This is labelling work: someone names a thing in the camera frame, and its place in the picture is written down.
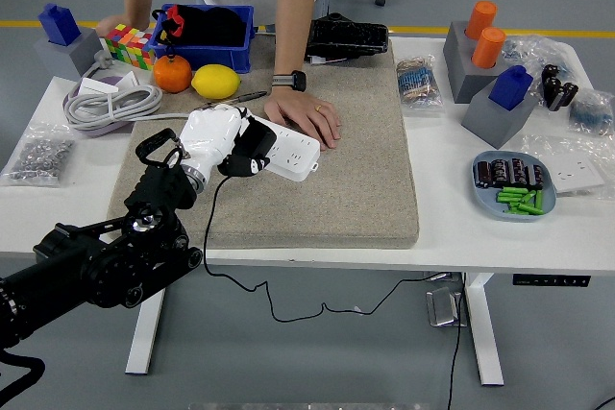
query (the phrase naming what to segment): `blue plate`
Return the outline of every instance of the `blue plate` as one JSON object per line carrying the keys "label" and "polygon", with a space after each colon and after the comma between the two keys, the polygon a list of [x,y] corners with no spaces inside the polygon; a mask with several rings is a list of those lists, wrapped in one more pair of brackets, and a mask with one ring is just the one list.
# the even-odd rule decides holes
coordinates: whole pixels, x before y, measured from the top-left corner
{"label": "blue plate", "polygon": [[[521,159],[526,165],[539,165],[543,171],[543,187],[542,187],[542,209],[543,215],[515,215],[513,213],[505,213],[508,210],[508,204],[500,204],[496,201],[498,193],[502,190],[500,187],[478,187],[474,178],[474,169],[477,163],[486,161],[491,163],[493,160],[501,158],[503,160],[511,160],[512,158]],[[510,151],[486,151],[479,154],[472,162],[471,169],[472,184],[476,192],[479,204],[481,204],[490,213],[508,221],[536,221],[545,216],[555,207],[555,188],[551,181],[551,175],[544,163],[536,157],[523,153],[513,153]]]}

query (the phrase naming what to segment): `cable plug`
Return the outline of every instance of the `cable plug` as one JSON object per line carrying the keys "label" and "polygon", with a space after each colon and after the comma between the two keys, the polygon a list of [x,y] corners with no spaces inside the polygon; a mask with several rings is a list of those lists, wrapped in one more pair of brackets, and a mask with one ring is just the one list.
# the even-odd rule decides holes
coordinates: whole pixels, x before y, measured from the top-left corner
{"label": "cable plug", "polygon": [[94,54],[94,61],[98,63],[99,69],[109,69],[113,65],[113,58],[107,54],[106,50],[99,50]]}

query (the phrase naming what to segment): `orange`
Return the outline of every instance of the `orange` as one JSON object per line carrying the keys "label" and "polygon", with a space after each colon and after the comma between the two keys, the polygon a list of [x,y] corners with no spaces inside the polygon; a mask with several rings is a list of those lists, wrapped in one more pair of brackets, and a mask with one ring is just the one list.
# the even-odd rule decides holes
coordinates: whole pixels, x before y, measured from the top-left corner
{"label": "orange", "polygon": [[167,55],[157,59],[152,72],[156,85],[169,93],[186,90],[192,81],[190,63],[179,55]]}

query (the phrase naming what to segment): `yellow floor line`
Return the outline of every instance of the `yellow floor line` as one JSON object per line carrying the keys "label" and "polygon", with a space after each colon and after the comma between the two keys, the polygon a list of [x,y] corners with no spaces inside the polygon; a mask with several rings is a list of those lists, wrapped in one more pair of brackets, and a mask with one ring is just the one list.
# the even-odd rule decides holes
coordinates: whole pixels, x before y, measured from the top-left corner
{"label": "yellow floor line", "polygon": [[[93,28],[97,21],[77,21],[77,24],[86,28]],[[150,27],[154,28],[155,23],[151,23]],[[29,20],[4,20],[0,21],[0,28],[39,28],[38,21]],[[449,28],[447,27],[427,27],[427,26],[389,26],[391,34],[421,34],[445,36]],[[580,38],[615,38],[615,31],[573,31],[563,29],[504,29],[509,36],[524,36],[528,34],[537,34],[540,36],[551,37],[580,37]]]}

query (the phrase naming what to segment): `hand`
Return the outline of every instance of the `hand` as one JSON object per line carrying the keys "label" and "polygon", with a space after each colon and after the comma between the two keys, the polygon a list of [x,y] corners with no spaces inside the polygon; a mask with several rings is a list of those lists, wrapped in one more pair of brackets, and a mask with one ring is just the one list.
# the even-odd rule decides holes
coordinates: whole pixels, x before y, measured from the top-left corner
{"label": "hand", "polygon": [[320,142],[321,151],[335,148],[335,140],[341,138],[341,122],[335,106],[309,93],[276,86],[272,88],[264,108],[269,120],[276,124],[286,127],[285,119],[295,122],[306,135]]}
{"label": "hand", "polygon": [[96,34],[99,37],[104,37],[111,31],[113,31],[113,29],[115,29],[118,24],[125,24],[128,27],[137,28],[140,31],[147,29],[150,25],[147,19],[144,22],[133,24],[133,21],[129,19],[128,15],[115,14],[113,16],[107,16],[106,18],[100,20],[100,22],[96,25],[95,28]]}

